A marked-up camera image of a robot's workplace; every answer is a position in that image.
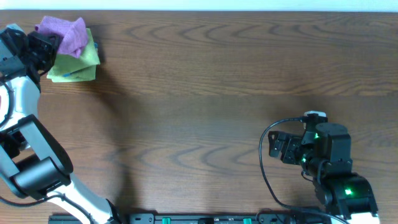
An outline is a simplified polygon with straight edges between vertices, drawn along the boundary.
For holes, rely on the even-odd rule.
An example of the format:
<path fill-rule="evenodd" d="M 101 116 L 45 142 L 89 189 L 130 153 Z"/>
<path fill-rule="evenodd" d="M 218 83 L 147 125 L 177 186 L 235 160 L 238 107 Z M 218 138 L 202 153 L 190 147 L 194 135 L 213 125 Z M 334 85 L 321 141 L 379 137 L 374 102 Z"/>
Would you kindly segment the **purple microfiber cloth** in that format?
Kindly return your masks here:
<path fill-rule="evenodd" d="M 58 35 L 61 43 L 57 52 L 74 58 L 79 58 L 88 44 L 86 24 L 82 17 L 75 21 L 68 21 L 44 16 L 42 21 L 35 25 L 35 31 L 43 35 Z"/>

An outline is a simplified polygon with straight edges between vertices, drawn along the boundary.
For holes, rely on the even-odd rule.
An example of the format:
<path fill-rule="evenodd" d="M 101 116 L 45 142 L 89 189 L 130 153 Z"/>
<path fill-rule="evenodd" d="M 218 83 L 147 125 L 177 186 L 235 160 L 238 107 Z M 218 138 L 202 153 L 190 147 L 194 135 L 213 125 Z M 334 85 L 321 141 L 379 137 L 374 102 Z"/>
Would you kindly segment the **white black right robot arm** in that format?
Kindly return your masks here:
<path fill-rule="evenodd" d="M 315 195 L 332 222 L 379 223 L 370 183 L 352 171 L 351 136 L 336 123 L 308 122 L 303 135 L 271 131 L 269 155 L 297 165 L 312 178 Z"/>

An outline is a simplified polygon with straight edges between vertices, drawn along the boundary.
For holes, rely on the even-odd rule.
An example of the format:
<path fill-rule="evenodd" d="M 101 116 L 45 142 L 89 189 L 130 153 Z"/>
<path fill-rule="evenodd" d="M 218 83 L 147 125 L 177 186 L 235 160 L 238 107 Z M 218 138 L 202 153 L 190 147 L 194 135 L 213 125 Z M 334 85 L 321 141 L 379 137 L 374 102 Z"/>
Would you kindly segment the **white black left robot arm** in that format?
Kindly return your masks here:
<path fill-rule="evenodd" d="M 53 203 L 81 223 L 121 223 L 115 206 L 73 173 L 66 150 L 37 117 L 40 78 L 54 65 L 60 38 L 1 30 L 1 178 L 19 198 Z"/>

